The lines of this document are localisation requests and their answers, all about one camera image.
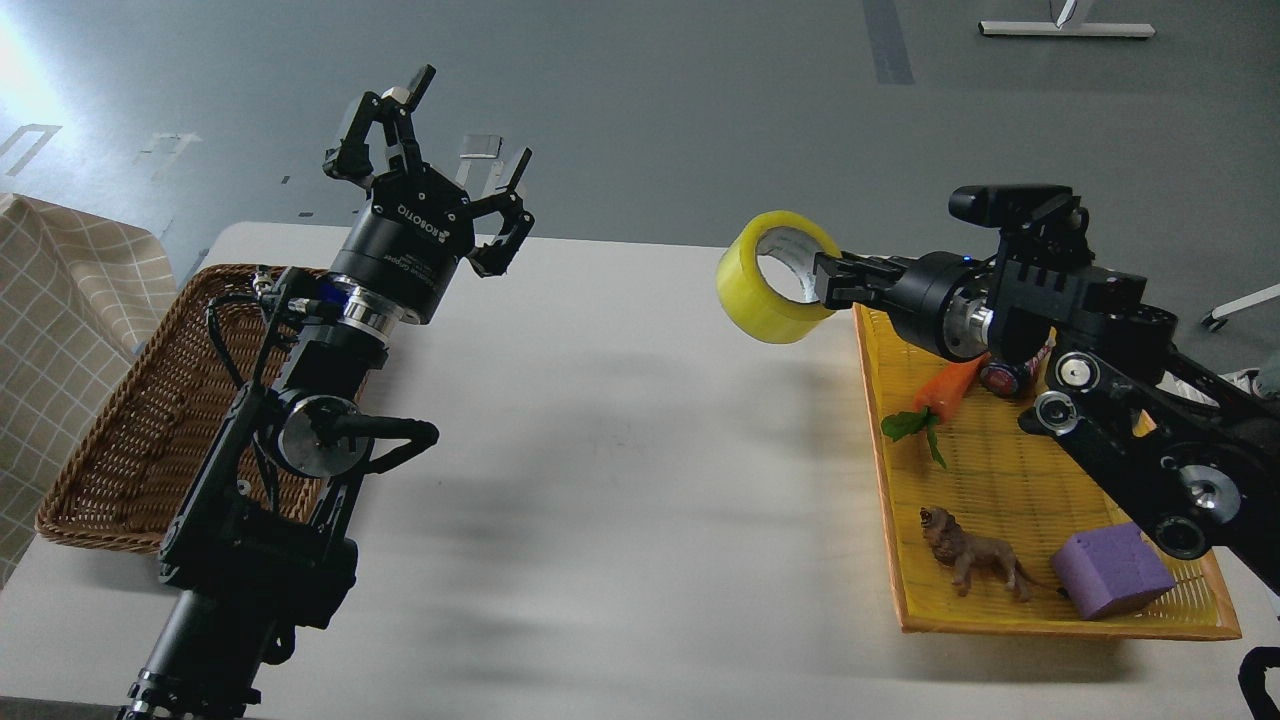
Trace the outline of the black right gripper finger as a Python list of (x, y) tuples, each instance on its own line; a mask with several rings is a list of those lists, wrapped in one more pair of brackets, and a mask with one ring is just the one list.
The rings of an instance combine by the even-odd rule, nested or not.
[(854, 305), (883, 311), (887, 307), (884, 293), (890, 288), (891, 283), (882, 281), (831, 281), (822, 287), (822, 305), (832, 311), (851, 309)]
[(820, 252), (814, 259), (815, 278), (826, 286), (892, 286), (915, 264), (915, 258), (863, 256)]

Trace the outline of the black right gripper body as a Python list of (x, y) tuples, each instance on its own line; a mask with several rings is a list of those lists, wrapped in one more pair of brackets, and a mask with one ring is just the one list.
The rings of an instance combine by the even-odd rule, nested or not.
[(938, 251), (887, 256), (884, 264), (899, 273), (882, 299), (901, 340), (950, 363), (965, 363), (989, 350), (993, 313), (987, 307), (987, 261)]

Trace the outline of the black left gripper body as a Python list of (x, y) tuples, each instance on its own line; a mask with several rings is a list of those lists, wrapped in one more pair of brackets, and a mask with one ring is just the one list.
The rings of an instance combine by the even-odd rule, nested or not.
[(379, 176), (330, 273), (401, 306), (404, 322), (428, 324), (474, 247), (474, 223), (461, 213), (468, 202), (430, 165)]

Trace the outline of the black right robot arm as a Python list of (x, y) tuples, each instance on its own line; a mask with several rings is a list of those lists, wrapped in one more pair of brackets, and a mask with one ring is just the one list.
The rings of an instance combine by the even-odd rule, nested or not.
[(1142, 277), (1001, 249), (983, 263), (814, 261), (820, 302), (890, 315), (899, 336), (950, 361), (1009, 363), (1055, 342), (1046, 391), (1024, 418), (1059, 446), (1167, 555), (1235, 553), (1277, 588), (1277, 405), (1180, 354), (1176, 318), (1140, 299)]

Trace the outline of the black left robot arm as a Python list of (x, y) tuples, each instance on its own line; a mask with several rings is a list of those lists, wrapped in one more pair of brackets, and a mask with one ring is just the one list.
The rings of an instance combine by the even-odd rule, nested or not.
[(285, 662), (300, 628), (326, 628), (355, 585), (364, 479), (439, 441), (430, 421), (362, 411), (357, 393), (393, 329), (428, 324), (461, 263), (504, 274), (534, 217), (518, 192), (530, 150), (480, 199), (422, 159), (413, 113), (435, 73), (353, 101), (323, 169), (365, 202), (329, 270), (259, 268), (250, 292), (205, 309), (236, 396), (161, 542), (160, 579), (180, 593), (122, 719), (257, 705), (259, 669)]

